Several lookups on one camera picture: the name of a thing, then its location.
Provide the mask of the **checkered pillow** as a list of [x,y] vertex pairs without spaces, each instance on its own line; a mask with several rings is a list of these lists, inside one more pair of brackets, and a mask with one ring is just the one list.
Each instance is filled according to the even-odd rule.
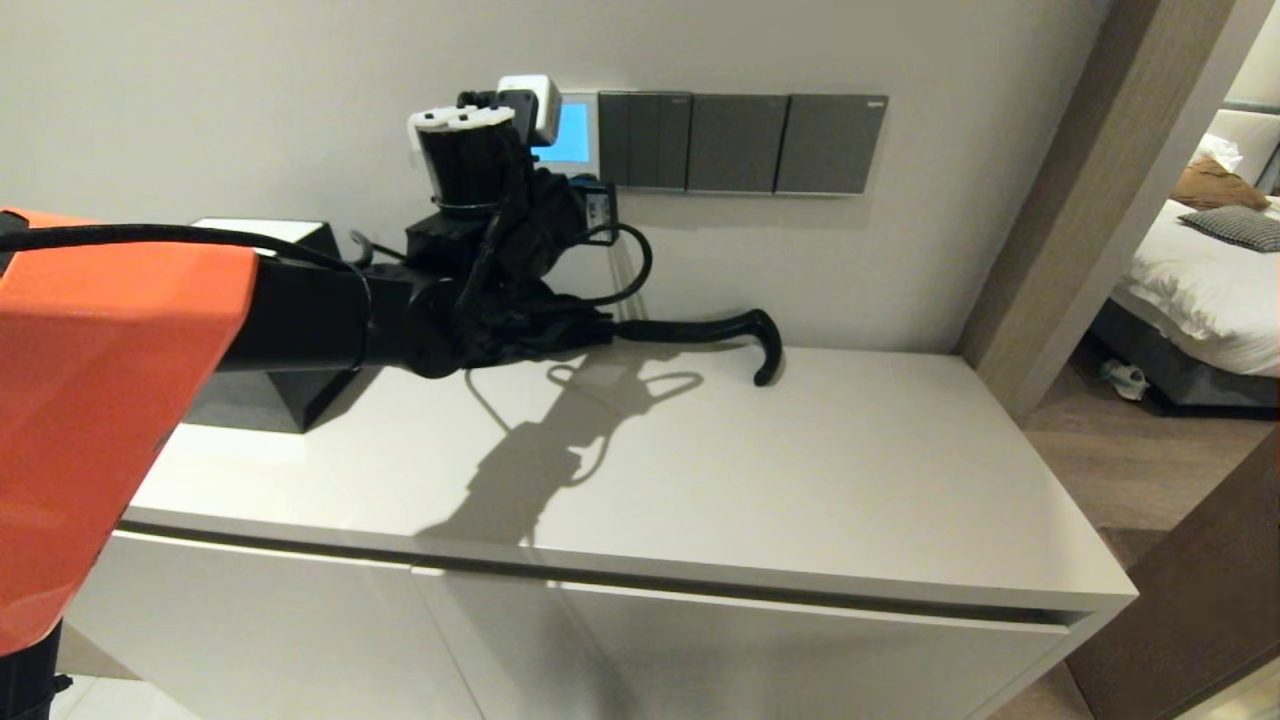
[[1224,206],[1193,211],[1178,218],[1190,227],[1224,243],[1260,254],[1280,252],[1280,220],[1243,206]]

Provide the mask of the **white pillow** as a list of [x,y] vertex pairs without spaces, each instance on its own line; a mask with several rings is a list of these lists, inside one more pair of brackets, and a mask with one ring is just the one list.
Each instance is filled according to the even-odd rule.
[[1243,161],[1243,154],[1236,142],[1212,133],[1204,133],[1196,147],[1188,165],[1210,159],[1222,169],[1234,173]]

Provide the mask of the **black folded umbrella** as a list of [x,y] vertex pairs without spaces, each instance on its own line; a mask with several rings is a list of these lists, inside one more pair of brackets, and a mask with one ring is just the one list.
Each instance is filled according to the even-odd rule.
[[714,345],[749,337],[764,354],[753,382],[774,382],[785,360],[785,346],[771,315],[753,309],[709,322],[621,322],[612,314],[570,296],[554,296],[518,309],[504,310],[480,325],[479,337],[465,345],[463,369],[541,361],[579,351],[605,347],[617,340],[649,345]]

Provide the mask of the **shoe on floor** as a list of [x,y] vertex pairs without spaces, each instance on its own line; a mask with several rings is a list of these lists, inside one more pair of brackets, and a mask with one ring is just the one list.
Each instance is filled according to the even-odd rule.
[[1149,388],[1142,369],[1117,359],[1110,359],[1101,365],[1100,378],[1110,383],[1121,398],[1130,402],[1140,402]]

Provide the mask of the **black tissue box white top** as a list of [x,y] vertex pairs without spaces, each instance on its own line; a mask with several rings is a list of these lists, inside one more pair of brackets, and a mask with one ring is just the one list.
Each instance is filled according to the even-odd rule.
[[303,434],[364,373],[369,286],[326,222],[202,217],[196,227],[264,236],[244,324],[184,421]]

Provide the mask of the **narrow white cabinet door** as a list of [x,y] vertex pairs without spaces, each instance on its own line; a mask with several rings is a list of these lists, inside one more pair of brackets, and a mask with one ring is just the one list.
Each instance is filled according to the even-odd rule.
[[67,620],[202,720],[483,720],[402,564],[118,532]]

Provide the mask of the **grey triple wall switch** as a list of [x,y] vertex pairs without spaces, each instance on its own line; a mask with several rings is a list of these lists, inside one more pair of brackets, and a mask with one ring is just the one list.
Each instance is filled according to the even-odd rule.
[[605,183],[684,192],[689,182],[692,95],[618,92],[596,96],[599,169]]

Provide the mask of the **wooden door frame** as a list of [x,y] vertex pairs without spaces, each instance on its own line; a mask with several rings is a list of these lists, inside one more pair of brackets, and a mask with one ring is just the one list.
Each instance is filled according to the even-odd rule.
[[1111,0],[957,352],[1015,423],[1138,250],[1276,0]]

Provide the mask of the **grey wall switch with logo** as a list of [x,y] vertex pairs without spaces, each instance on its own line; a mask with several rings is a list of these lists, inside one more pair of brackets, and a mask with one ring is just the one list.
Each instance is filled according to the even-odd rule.
[[884,95],[791,95],[774,192],[865,193],[888,108]]

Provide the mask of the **dark wooden door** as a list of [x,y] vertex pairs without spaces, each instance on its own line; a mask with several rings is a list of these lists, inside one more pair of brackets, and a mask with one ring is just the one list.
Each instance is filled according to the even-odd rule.
[[1068,657],[1094,720],[1176,720],[1280,660],[1280,428],[1129,575],[1138,597]]

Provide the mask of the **wide white cabinet door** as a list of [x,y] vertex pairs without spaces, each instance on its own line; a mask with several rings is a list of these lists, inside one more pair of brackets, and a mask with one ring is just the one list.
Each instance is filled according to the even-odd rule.
[[485,720],[964,720],[1066,635],[416,568]]

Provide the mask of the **white wall thermostat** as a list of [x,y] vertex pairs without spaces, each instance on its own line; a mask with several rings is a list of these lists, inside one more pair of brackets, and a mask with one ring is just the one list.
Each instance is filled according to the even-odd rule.
[[564,176],[599,176],[598,91],[561,96],[556,142],[534,149],[536,167]]

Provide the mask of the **plain grey wall switch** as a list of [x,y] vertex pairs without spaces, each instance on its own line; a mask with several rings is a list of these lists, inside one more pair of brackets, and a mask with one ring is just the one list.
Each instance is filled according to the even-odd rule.
[[785,95],[692,95],[686,190],[772,193],[787,110]]

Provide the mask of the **brown pillow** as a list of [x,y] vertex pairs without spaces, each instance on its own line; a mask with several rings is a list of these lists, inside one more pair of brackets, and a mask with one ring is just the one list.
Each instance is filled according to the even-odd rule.
[[1263,211],[1271,206],[1268,196],[1208,155],[1190,161],[1169,199],[1197,211],[1226,206]]

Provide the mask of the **bed with white duvet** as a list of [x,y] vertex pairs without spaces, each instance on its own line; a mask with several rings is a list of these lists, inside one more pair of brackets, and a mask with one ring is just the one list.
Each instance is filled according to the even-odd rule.
[[1280,411],[1280,197],[1228,214],[1276,231],[1272,249],[1204,233],[1169,200],[1092,320],[1085,340],[1134,366],[1144,396],[1180,413]]

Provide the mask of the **white cabinet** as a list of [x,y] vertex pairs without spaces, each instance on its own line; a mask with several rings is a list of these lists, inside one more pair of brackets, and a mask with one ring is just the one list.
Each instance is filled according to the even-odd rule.
[[302,436],[175,429],[118,532],[1066,635],[1137,596],[959,357],[748,346],[378,372]]

